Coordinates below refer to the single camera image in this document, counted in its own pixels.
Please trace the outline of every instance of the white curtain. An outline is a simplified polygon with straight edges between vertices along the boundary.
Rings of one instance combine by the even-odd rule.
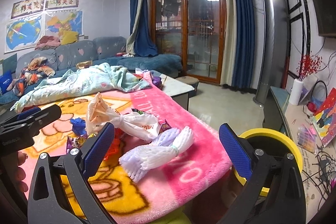
[[[237,43],[236,0],[226,0],[226,30],[220,84],[231,85],[235,67]]]
[[[135,22],[134,22],[132,34],[130,35],[130,37],[127,39],[127,42],[126,42],[126,54],[124,56],[133,57],[135,55],[134,42],[135,42],[135,37],[137,36],[137,31],[138,31],[138,26],[139,26],[139,19],[140,19],[140,13],[141,13],[141,8],[142,8],[142,1],[143,0],[138,0]]]

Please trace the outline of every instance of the world map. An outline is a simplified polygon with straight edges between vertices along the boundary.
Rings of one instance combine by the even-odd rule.
[[[83,34],[83,12],[81,10],[64,10],[47,13],[45,16],[45,35],[61,37],[64,31]]]
[[[41,16],[26,17],[7,25],[6,52],[34,47],[41,37]]]

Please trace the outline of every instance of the blue gripper pad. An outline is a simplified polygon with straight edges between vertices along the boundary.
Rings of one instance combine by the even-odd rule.
[[[31,108],[31,109],[28,109],[25,112],[22,112],[17,116],[17,121],[26,119],[29,116],[31,116],[31,115],[35,114],[36,112],[39,112],[39,111],[41,111],[41,109],[39,107],[34,107],[34,108]]]
[[[106,123],[103,129],[98,133],[98,135],[96,137],[88,138],[84,145],[87,142],[90,142],[90,139],[95,139],[95,142],[83,158],[82,172],[85,179],[88,179],[89,177],[92,177],[97,173],[98,168],[103,161],[107,150],[110,148],[114,140],[113,124],[109,122]]]
[[[241,147],[238,136],[233,132],[227,123],[219,128],[219,140],[228,154],[237,173],[247,180],[252,175],[251,159]]]

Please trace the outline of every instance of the metal screw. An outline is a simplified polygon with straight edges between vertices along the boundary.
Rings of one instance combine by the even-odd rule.
[[[74,156],[74,155],[77,155],[78,152],[79,152],[79,149],[78,149],[78,148],[73,148],[73,149],[70,150],[70,154],[73,155],[73,156]]]
[[[256,153],[256,155],[258,156],[262,156],[264,154],[264,151],[262,151],[261,149],[256,149],[254,153]]]
[[[45,159],[47,157],[47,153],[43,152],[41,155],[40,155],[40,159]]]
[[[288,154],[287,154],[287,158],[288,158],[289,160],[293,160],[293,159],[294,159],[294,156],[293,156],[292,153],[288,153]]]

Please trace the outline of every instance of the light blue blanket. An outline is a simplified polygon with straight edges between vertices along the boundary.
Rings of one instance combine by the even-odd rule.
[[[113,89],[133,92],[149,86],[147,81],[139,80],[125,67],[102,63],[77,72],[68,70],[60,78],[44,79],[34,90],[23,95],[11,110],[20,113],[25,107],[43,105],[65,98]]]

